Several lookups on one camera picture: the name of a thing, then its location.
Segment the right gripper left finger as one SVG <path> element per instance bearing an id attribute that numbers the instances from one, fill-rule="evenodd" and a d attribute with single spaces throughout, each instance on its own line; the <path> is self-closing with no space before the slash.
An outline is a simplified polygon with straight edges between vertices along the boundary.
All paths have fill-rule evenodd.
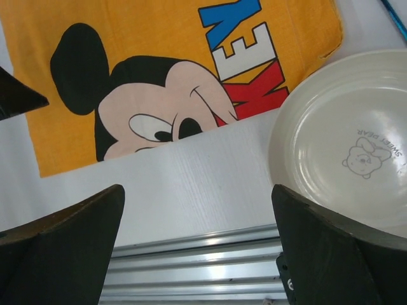
<path id="1" fill-rule="evenodd" d="M 1 232 L 1 304 L 98 304 L 124 205 L 115 184 Z"/>

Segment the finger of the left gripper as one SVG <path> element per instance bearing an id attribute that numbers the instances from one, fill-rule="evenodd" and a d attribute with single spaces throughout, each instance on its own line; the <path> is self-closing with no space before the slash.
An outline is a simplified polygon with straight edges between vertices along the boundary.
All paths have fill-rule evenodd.
<path id="1" fill-rule="evenodd" d="M 1 68 L 1 120 L 12 118 L 49 105 L 48 99 L 29 88 Z"/>

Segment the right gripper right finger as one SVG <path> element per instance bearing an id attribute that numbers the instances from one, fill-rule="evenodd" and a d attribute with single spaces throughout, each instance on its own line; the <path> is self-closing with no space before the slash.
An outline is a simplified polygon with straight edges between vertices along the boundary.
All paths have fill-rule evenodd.
<path id="1" fill-rule="evenodd" d="M 406 238 L 276 184 L 272 205 L 296 304 L 406 304 Z"/>

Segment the orange Mickey Mouse placemat cloth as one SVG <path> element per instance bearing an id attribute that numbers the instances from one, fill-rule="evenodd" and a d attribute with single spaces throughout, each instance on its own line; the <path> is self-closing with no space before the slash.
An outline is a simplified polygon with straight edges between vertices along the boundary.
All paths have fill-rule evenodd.
<path id="1" fill-rule="evenodd" d="M 334 1 L 2 1 L 47 177 L 279 108 L 343 41 Z"/>

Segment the cream ceramic plate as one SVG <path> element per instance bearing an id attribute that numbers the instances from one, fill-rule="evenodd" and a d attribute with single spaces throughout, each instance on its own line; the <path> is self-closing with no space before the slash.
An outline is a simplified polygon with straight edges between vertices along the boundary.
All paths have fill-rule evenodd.
<path id="1" fill-rule="evenodd" d="M 302 82 L 268 143 L 268 173 L 313 202 L 406 236 L 406 50 L 358 53 Z"/>

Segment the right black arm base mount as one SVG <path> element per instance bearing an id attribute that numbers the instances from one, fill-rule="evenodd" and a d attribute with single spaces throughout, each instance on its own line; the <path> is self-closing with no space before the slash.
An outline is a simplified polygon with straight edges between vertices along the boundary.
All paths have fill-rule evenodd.
<path id="1" fill-rule="evenodd" d="M 287 296 L 288 303 L 290 305 L 296 305 L 296 296 L 294 292 L 293 282 L 286 262 L 286 258 L 283 253 L 280 253 L 280 255 L 276 258 L 276 265 L 279 271 L 279 277 L 282 281 L 284 291 Z"/>

